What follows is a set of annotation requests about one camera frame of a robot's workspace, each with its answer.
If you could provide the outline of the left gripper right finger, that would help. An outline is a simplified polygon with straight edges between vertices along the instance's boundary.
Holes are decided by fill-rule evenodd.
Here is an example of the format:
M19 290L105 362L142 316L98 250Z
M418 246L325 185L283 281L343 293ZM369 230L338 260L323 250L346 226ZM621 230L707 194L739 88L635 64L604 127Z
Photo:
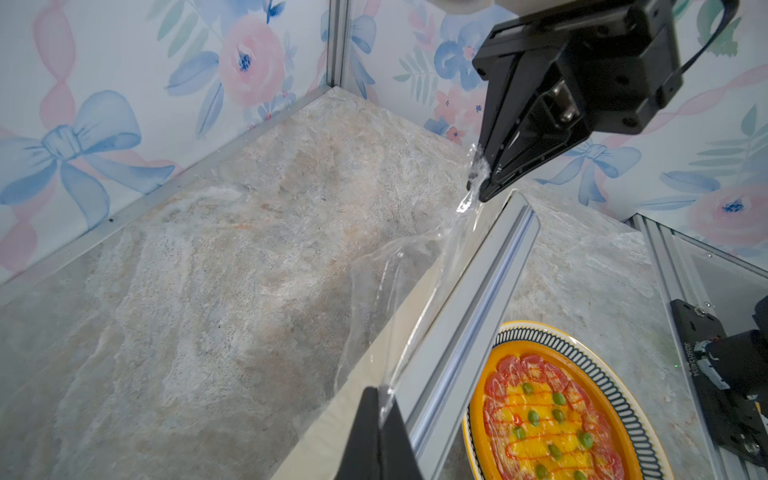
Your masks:
M423 479L397 403L380 427L379 464L382 480Z

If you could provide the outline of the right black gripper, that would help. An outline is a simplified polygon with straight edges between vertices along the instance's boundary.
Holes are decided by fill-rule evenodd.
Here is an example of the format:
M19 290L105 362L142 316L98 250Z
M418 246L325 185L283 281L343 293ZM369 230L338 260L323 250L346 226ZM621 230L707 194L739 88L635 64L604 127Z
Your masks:
M683 84L672 1L575 1L494 26L472 64L487 83L487 202L587 140L638 135Z

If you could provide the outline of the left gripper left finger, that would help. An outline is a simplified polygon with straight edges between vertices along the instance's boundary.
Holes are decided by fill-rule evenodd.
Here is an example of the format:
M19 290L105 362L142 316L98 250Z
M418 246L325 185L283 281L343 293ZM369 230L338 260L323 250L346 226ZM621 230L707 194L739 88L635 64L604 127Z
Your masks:
M366 387L362 392L335 480L380 478L378 414L378 389Z

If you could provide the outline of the cream plastic wrap dispenser box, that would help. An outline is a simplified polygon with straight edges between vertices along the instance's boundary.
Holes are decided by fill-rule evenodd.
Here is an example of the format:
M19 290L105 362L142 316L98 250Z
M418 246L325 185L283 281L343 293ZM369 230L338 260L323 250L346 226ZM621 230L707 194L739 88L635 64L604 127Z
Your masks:
M445 462L539 231L519 191L486 203L500 214L395 392L423 479ZM277 470L280 479L334 479L363 390L340 390Z

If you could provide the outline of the yellow plate with food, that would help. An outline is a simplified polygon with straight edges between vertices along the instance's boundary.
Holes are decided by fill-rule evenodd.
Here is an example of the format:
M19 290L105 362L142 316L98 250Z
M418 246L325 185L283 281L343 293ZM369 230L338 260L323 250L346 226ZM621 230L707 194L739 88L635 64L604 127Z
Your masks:
M585 345L504 323L462 419L476 479L670 479L646 415Z

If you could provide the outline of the clear plastic wrap sheet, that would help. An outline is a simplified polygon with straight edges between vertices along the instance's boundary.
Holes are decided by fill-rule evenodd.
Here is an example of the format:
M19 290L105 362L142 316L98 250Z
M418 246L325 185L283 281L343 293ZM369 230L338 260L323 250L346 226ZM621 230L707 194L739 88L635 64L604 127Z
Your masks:
M473 145L467 159L466 186L436 227L392 240L352 264L351 324L335 387L372 388L377 424L389 415L406 366L500 214L480 199L491 176L483 148Z

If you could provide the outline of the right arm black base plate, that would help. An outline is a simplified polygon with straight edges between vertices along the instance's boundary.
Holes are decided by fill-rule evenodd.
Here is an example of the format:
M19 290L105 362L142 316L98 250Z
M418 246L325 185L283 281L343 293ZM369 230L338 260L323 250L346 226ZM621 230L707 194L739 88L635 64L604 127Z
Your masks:
M767 300L755 305L755 329L728 335L720 320L689 304L670 302L707 430L714 443L767 466Z

